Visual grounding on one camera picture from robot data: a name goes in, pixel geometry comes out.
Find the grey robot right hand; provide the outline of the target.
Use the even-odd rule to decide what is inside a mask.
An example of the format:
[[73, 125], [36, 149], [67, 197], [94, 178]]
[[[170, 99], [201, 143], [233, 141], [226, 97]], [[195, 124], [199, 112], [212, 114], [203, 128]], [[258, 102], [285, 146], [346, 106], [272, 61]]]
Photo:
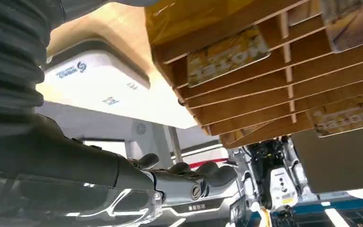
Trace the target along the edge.
[[151, 169], [157, 156], [130, 160], [65, 137], [34, 115], [0, 122], [0, 227], [137, 227], [180, 205], [223, 193], [236, 179], [208, 162]]

